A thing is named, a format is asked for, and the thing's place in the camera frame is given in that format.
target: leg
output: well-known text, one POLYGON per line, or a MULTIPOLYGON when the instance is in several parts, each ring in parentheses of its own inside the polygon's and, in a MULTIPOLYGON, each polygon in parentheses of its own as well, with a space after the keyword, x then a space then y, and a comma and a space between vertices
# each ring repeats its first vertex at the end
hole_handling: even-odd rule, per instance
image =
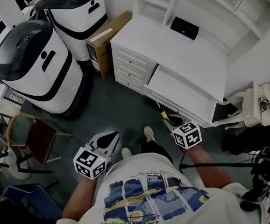
POLYGON ((166 152, 166 150, 158 145, 155 141, 146 142, 145 144, 141 145, 141 152, 142 153, 156 153, 165 156, 169 159, 169 161, 173 164, 172 158, 166 152))
POLYGON ((156 143, 154 132, 149 126, 144 127, 144 135, 146 137, 146 143, 141 145, 142 153, 156 153, 165 156, 173 164, 172 158, 166 152, 166 150, 156 143))

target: white desk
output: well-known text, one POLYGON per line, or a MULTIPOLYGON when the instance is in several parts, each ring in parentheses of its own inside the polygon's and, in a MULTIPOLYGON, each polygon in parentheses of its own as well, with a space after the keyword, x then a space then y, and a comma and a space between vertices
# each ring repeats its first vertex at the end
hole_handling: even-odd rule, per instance
POLYGON ((223 101, 227 65, 227 56, 218 48, 200 36, 192 42, 142 16, 124 26, 111 44, 118 82, 202 127, 213 126, 216 102, 223 101))

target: white t-shirt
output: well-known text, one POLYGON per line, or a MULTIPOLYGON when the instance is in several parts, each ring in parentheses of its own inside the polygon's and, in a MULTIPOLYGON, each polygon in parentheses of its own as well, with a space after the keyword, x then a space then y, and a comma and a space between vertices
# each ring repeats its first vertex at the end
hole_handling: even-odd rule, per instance
MULTIPOLYGON (((159 154, 131 156, 115 164, 80 224, 259 224, 261 211, 245 212, 238 183, 223 189, 195 188, 159 154)), ((57 224, 76 224, 61 219, 57 224)))

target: black bag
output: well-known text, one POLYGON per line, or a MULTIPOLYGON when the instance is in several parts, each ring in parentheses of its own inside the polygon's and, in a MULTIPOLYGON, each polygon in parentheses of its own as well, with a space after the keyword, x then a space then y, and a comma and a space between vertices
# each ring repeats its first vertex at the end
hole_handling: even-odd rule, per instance
POLYGON ((249 128, 239 135, 227 133, 223 137, 222 150, 239 155, 251 151, 261 150, 270 143, 270 126, 257 126, 249 128))

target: white sneaker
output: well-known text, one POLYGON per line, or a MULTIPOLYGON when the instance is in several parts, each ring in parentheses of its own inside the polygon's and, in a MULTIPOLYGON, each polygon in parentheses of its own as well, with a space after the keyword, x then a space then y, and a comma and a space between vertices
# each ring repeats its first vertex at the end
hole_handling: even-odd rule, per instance
POLYGON ((121 155, 122 155, 123 159, 126 159, 128 157, 131 157, 132 153, 131 153, 130 149, 128 149, 127 147, 123 147, 121 149, 121 155))
POLYGON ((146 137, 147 142, 156 141, 154 137, 154 131, 152 130, 150 126, 146 125, 143 129, 143 133, 144 133, 144 136, 146 137))

